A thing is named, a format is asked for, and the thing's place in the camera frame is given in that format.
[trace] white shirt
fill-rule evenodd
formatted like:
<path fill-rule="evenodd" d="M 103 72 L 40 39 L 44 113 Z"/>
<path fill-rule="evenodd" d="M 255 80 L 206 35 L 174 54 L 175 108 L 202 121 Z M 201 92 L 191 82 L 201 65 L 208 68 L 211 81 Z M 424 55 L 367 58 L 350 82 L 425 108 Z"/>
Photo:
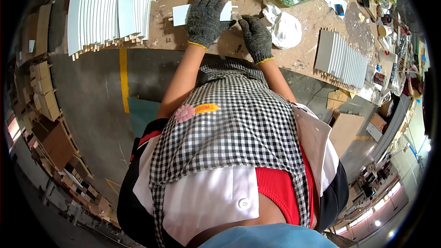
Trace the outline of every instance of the white shirt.
<path fill-rule="evenodd" d="M 331 128 L 309 108 L 293 107 L 297 134 L 310 163 L 319 197 L 333 180 L 338 156 L 329 141 Z M 133 187 L 141 205 L 153 215 L 149 189 L 150 162 L 160 138 L 151 138 L 139 160 L 139 177 Z M 163 228 L 186 246 L 200 232 L 225 223 L 259 217 L 255 168 L 233 166 L 201 171 L 165 187 Z"/>

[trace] wooden workbench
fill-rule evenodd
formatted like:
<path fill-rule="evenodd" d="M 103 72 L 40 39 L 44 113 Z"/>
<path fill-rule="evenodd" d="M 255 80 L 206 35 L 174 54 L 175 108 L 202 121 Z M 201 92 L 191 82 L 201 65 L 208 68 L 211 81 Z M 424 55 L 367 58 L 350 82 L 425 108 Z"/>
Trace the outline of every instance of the wooden workbench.
<path fill-rule="evenodd" d="M 150 33 L 149 40 L 143 45 L 136 45 L 125 42 L 126 48 L 153 48 L 183 51 L 187 47 L 187 31 L 185 26 L 173 27 L 173 21 L 168 21 L 174 6 L 192 3 L 193 0 L 152 0 L 150 11 Z M 263 0 L 231 0 L 233 5 L 237 5 L 239 14 L 260 14 L 265 7 Z M 280 6 L 278 0 L 267 0 Z M 294 48 L 279 50 L 273 47 L 272 53 L 279 67 L 307 75 L 318 80 L 325 81 L 332 85 L 337 82 L 323 77 L 318 70 L 314 72 L 314 62 L 317 51 L 319 31 L 321 28 L 332 28 L 341 33 L 347 41 L 359 48 L 362 54 L 369 58 L 371 66 L 378 64 L 378 49 L 381 47 L 377 40 L 377 27 L 369 19 L 364 8 L 361 8 L 356 0 L 346 0 L 348 8 L 345 19 L 340 19 L 335 12 L 330 9 L 324 0 L 312 0 L 295 7 L 282 7 L 282 11 L 292 14 L 302 25 L 302 41 Z M 244 44 L 242 31 L 238 24 L 231 30 L 222 34 L 217 44 L 212 45 L 208 53 L 244 58 L 252 60 Z M 388 71 L 390 74 L 391 64 L 380 63 L 383 66 L 382 72 Z M 346 88 L 347 90 L 372 101 L 373 90 L 368 85 L 362 89 Z"/>

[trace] hand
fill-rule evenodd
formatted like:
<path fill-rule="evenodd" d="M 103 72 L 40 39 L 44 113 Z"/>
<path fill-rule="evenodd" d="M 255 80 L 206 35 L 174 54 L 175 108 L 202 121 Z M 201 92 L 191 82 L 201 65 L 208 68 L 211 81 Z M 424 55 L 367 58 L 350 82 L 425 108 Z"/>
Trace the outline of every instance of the hand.
<path fill-rule="evenodd" d="M 249 15 L 243 15 L 239 20 L 243 31 L 243 39 L 246 48 L 250 52 L 255 63 L 261 63 L 273 59 L 271 47 L 273 46 L 271 33 L 262 24 L 260 19 Z"/>
<path fill-rule="evenodd" d="M 236 23 L 220 21 L 221 12 L 228 0 L 195 0 L 187 20 L 189 43 L 207 49 L 223 31 Z"/>

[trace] shirt button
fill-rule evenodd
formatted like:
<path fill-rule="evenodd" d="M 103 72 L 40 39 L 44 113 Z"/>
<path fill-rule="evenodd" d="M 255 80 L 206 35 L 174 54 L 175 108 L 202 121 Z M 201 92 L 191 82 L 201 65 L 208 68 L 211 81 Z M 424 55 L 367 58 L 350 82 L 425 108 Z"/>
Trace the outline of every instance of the shirt button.
<path fill-rule="evenodd" d="M 239 199 L 239 207 L 240 207 L 242 210 L 246 210 L 246 209 L 248 209 L 250 206 L 251 206 L 251 205 L 250 205 L 250 201 L 249 201 L 248 199 L 246 199 L 246 198 L 241 198 L 241 199 Z"/>

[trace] glove yellow cuff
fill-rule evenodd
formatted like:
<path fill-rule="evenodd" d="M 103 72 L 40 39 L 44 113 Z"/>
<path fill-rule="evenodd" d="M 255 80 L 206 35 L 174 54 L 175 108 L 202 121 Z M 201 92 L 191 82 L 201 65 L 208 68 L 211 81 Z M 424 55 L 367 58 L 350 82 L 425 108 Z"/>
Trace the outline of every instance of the glove yellow cuff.
<path fill-rule="evenodd" d="M 200 47 L 204 48 L 205 50 L 207 50 L 207 47 L 203 46 L 202 44 L 195 43 L 195 42 L 192 42 L 192 41 L 189 41 L 189 42 L 187 42 L 187 43 L 188 43 L 188 44 L 194 44 L 194 45 L 200 46 Z"/>
<path fill-rule="evenodd" d="M 261 62 L 258 62 L 257 64 L 259 64 L 259 63 L 263 63 L 263 62 L 266 62 L 266 61 L 269 61 L 270 59 L 273 59 L 274 57 L 272 57 L 272 58 L 266 58 L 266 59 L 264 59 L 263 61 L 261 61 Z"/>

